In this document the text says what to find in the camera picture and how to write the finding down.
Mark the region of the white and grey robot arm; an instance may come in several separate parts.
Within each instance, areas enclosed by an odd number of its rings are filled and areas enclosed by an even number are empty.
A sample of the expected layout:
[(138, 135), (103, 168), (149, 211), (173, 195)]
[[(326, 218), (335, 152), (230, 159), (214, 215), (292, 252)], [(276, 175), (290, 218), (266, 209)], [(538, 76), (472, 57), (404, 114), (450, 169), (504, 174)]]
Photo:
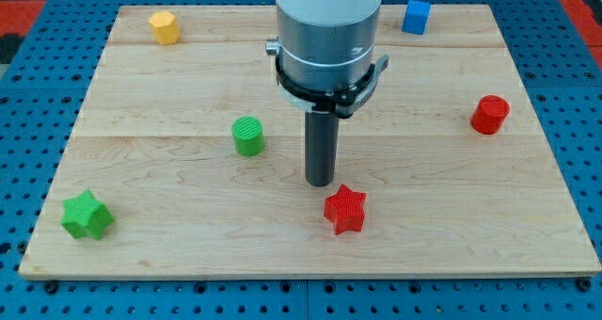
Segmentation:
[(372, 96), (388, 57), (372, 60), (382, 0), (276, 0), (277, 84), (296, 107), (351, 117)]

